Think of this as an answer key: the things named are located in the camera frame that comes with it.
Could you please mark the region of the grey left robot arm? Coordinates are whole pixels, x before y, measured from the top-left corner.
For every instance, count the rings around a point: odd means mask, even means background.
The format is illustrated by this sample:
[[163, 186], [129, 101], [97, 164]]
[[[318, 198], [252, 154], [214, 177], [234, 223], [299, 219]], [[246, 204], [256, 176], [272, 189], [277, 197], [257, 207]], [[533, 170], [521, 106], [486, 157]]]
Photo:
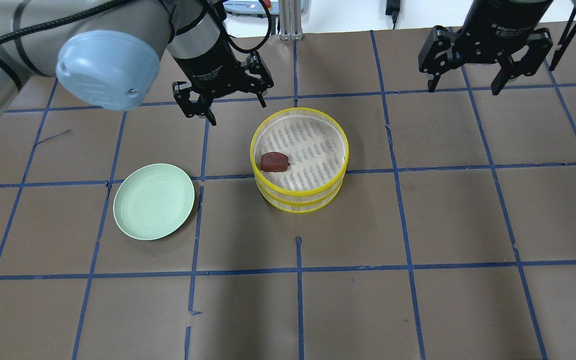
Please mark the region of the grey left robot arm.
[[186, 117], [215, 125], [214, 100], [254, 94], [274, 79], [259, 47], [237, 46], [217, 0], [0, 0], [0, 117], [30, 78], [125, 112], [142, 104], [167, 51], [187, 77], [173, 96]]

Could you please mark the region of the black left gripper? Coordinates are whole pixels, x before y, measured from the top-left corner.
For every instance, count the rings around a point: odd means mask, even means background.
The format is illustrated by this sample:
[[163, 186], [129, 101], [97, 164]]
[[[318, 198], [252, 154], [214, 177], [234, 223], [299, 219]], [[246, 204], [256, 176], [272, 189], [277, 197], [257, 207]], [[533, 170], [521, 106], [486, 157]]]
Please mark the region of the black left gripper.
[[213, 101], [234, 92], [254, 94], [261, 107], [267, 107], [265, 96], [274, 80], [259, 51], [254, 50], [239, 61], [226, 39], [192, 44], [175, 38], [170, 44], [170, 55], [187, 78], [172, 84], [173, 98], [186, 118], [203, 117], [216, 126]]

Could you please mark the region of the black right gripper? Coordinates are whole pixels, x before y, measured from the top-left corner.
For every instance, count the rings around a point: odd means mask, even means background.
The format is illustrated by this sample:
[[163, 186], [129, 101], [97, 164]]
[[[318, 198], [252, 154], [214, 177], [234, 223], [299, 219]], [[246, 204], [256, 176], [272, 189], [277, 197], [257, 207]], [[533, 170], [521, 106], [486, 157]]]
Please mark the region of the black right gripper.
[[457, 31], [435, 25], [419, 52], [418, 70], [427, 74], [427, 91], [434, 93], [447, 71], [498, 63], [500, 70], [490, 84], [492, 95], [498, 96], [508, 82], [535, 75], [553, 45], [550, 30], [535, 23], [483, 17], [467, 20]]

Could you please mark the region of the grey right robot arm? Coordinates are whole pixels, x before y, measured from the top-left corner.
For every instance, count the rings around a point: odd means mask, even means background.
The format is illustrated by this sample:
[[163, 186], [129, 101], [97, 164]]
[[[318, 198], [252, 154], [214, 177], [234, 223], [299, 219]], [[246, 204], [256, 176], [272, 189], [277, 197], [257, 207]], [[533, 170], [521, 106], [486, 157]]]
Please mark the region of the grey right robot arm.
[[459, 30], [432, 27], [417, 57], [427, 90], [434, 92], [442, 75], [467, 64], [498, 64], [490, 84], [493, 95], [512, 80], [534, 76], [549, 54], [548, 69], [556, 70], [576, 36], [576, 0], [558, 38], [541, 26], [552, 4], [551, 0], [474, 0]]

